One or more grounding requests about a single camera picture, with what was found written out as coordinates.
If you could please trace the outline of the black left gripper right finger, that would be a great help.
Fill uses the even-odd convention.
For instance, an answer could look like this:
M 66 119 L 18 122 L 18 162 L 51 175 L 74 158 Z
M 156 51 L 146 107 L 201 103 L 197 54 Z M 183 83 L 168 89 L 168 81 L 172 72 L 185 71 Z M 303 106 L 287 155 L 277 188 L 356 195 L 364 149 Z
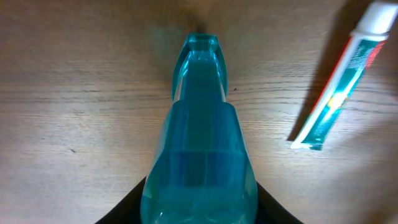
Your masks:
M 286 210 L 259 182 L 258 208 L 255 224 L 303 224 Z

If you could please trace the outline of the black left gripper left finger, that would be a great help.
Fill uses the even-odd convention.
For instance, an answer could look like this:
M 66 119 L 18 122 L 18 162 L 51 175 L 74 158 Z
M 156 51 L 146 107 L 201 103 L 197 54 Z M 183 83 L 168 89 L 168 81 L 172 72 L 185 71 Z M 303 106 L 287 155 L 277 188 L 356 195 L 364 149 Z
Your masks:
M 95 224 L 141 224 L 140 206 L 146 178 L 143 178 L 114 208 Z

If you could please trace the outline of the teal mouthwash bottle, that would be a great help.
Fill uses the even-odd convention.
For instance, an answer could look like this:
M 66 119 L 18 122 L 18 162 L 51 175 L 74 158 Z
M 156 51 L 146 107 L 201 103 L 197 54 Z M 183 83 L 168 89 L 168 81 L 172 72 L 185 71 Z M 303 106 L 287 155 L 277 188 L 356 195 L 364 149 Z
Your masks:
M 190 34 L 141 199 L 142 223 L 253 223 L 257 184 L 215 35 Z

